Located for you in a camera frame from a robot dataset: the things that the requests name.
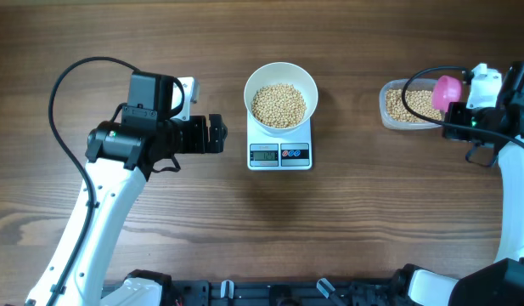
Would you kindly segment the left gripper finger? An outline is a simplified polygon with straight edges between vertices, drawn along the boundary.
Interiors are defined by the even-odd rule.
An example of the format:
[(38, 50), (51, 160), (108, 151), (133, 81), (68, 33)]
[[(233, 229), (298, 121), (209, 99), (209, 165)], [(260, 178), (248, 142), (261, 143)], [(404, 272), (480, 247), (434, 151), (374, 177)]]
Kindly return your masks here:
[(227, 136), (228, 129), (226, 127), (210, 127), (207, 152), (212, 154), (222, 153)]
[(223, 117), (220, 114), (210, 114), (209, 121), (210, 141), (224, 141), (228, 136), (228, 128), (223, 122)]

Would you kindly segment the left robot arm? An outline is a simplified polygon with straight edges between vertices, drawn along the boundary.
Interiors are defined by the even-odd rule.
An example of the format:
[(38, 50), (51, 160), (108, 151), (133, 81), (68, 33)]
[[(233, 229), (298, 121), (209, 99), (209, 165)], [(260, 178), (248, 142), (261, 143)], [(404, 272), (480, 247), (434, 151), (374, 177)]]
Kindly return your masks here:
[(120, 120), (101, 122), (87, 139), (87, 163), (76, 204), (28, 305), (179, 305), (170, 275), (135, 270), (109, 295), (104, 279), (126, 216), (155, 164), (178, 154), (223, 152), (227, 129), (218, 114), (193, 116), (199, 83), (135, 71)]

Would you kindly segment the pink plastic scoop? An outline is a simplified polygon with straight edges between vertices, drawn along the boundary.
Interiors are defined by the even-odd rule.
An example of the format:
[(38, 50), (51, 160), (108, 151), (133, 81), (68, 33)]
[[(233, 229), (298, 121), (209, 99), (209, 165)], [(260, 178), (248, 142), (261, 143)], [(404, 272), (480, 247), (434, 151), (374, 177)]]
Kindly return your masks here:
[(451, 103), (459, 102), (462, 82), (451, 76), (441, 76), (432, 90), (431, 104), (435, 110), (447, 112)]

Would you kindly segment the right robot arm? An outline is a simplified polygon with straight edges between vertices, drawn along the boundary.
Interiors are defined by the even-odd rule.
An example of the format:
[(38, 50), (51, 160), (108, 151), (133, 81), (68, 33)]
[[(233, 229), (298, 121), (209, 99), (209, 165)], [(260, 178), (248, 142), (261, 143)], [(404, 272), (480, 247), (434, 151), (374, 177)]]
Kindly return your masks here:
[(486, 268), (454, 279), (413, 268), (403, 279), (405, 299), (417, 305), (524, 305), (524, 61), (506, 74), (481, 63), (441, 76), (432, 105), (445, 115), (446, 139), (490, 147), (503, 184), (499, 249)]

